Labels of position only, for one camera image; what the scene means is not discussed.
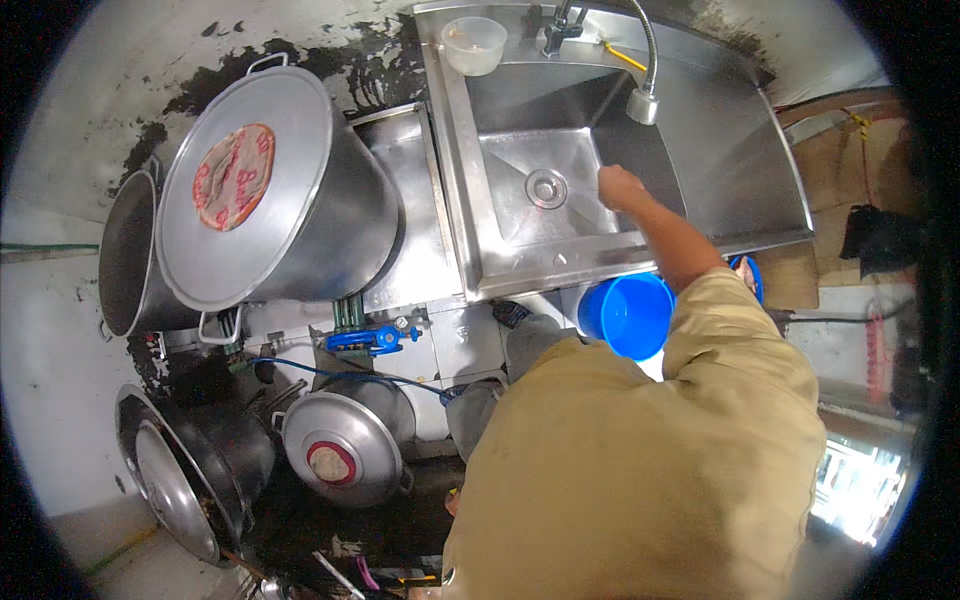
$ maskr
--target pot lid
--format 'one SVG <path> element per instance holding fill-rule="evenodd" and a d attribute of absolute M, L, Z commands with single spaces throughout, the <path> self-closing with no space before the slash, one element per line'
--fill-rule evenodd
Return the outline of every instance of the pot lid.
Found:
<path fill-rule="evenodd" d="M 170 167 L 157 214 L 160 270 L 181 302 L 196 310 L 223 310 L 270 275 L 320 187 L 335 109 L 312 73 L 277 66 L 232 84 L 200 115 Z M 211 149 L 251 125 L 274 136 L 269 181 L 242 223 L 217 230 L 198 214 L 194 181 Z"/>
<path fill-rule="evenodd" d="M 183 547 L 204 561 L 216 563 L 220 548 L 204 509 L 177 457 L 148 420 L 141 422 L 136 432 L 135 448 L 143 491 L 156 518 Z"/>
<path fill-rule="evenodd" d="M 294 402 L 283 419 L 283 446 L 300 479 L 344 507 L 384 502 L 400 484 L 403 462 L 390 431 L 346 396 L 317 392 Z"/>

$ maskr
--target sink drain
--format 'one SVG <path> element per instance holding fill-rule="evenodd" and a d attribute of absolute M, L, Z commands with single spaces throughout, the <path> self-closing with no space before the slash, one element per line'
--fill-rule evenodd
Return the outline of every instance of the sink drain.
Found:
<path fill-rule="evenodd" d="M 527 198 L 540 208 L 557 208 L 566 202 L 566 180 L 553 169 L 538 169 L 527 177 Z"/>

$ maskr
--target yellow toothbrush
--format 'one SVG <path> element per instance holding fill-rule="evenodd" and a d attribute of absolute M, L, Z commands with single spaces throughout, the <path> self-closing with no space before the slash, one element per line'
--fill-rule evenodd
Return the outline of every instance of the yellow toothbrush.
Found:
<path fill-rule="evenodd" d="M 646 71 L 646 70 L 647 70 L 647 67 L 643 66 L 642 64 L 640 64 L 640 63 L 637 62 L 636 60 L 631 59 L 630 57 L 628 57 L 627 55 L 623 54 L 622 52 L 620 52 L 620 51 L 618 51 L 618 50 L 613 50 L 613 47 L 610 46 L 610 43 L 609 43 L 608 41 L 604 41 L 604 42 L 603 42 L 603 47 L 606 48 L 607 50 L 609 50 L 610 53 L 611 53 L 612 55 L 614 55 L 615 57 L 620 57 L 620 58 L 624 59 L 626 62 L 632 64 L 633 66 L 635 66 L 635 67 L 638 68 L 639 70 L 641 70 L 641 71 Z"/>

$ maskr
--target human hand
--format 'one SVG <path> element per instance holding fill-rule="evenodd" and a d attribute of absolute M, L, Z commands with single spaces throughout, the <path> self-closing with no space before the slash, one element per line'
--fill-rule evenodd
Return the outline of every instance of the human hand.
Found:
<path fill-rule="evenodd" d="M 600 202 L 613 212 L 623 212 L 638 202 L 653 200 L 647 188 L 643 187 L 643 181 L 618 164 L 601 167 L 597 182 Z"/>

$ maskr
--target blue bucket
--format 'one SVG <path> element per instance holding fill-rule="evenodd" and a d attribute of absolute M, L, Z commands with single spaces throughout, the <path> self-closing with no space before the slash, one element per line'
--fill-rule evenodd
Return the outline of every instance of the blue bucket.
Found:
<path fill-rule="evenodd" d="M 754 274 L 754 281 L 756 281 L 756 301 L 763 304 L 763 278 L 760 276 L 760 268 L 750 256 L 736 256 L 730 261 L 730 268 L 736 269 L 736 266 L 740 264 L 741 260 L 747 261 L 747 266 L 750 267 L 751 273 Z"/>
<path fill-rule="evenodd" d="M 639 273 L 591 287 L 580 299 L 577 318 L 588 336 L 641 361 L 663 348 L 676 303 L 662 279 Z"/>

